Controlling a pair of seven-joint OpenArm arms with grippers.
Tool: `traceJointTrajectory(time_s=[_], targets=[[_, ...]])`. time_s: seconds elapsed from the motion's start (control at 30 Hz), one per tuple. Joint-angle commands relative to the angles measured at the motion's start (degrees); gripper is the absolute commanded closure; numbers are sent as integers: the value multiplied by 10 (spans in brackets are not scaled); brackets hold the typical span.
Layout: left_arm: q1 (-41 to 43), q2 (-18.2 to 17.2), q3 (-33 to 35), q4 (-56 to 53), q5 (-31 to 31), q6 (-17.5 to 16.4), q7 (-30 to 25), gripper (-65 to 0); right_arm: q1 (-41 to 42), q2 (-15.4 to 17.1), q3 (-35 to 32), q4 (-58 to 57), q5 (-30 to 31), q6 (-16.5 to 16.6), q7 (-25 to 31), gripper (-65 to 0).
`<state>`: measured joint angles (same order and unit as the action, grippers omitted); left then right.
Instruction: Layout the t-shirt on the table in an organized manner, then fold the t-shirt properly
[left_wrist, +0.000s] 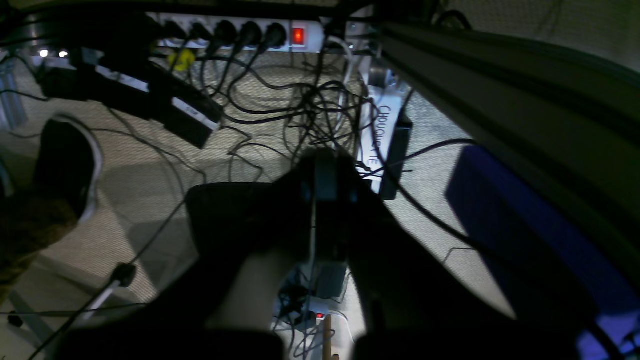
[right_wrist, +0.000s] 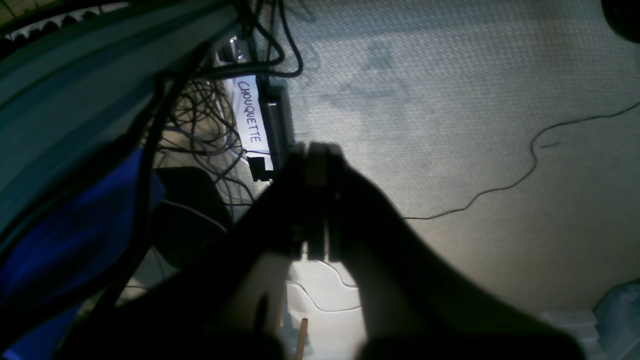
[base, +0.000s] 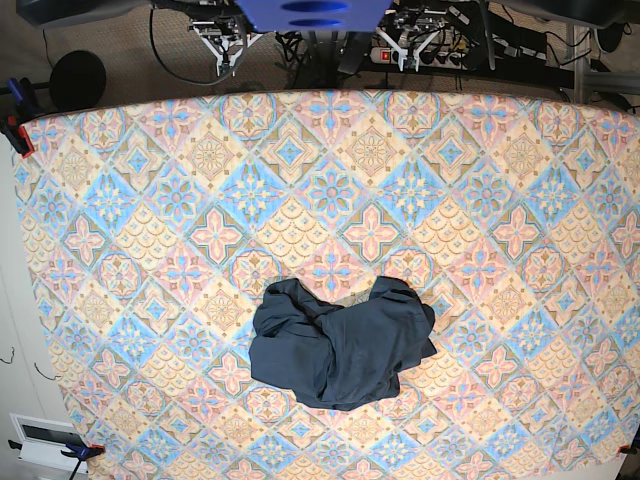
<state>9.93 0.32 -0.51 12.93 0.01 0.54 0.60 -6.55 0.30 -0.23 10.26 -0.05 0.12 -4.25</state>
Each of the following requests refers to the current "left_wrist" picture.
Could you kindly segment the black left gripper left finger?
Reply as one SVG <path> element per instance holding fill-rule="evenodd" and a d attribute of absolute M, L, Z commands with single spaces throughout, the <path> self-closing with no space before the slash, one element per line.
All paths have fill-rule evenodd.
<path fill-rule="evenodd" d="M 209 183 L 186 196 L 199 259 L 155 300 L 118 321 L 67 333 L 57 360 L 279 360 L 268 333 L 286 276 L 310 258 L 316 172 L 274 183 Z"/>

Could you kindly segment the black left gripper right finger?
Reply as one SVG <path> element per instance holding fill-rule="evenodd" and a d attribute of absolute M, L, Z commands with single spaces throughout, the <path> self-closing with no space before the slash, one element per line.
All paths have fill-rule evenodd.
<path fill-rule="evenodd" d="M 317 257 L 345 263 L 367 333 L 355 360 L 576 360 L 571 336 L 507 317 L 462 285 L 359 180 L 345 156 L 315 156 Z"/>

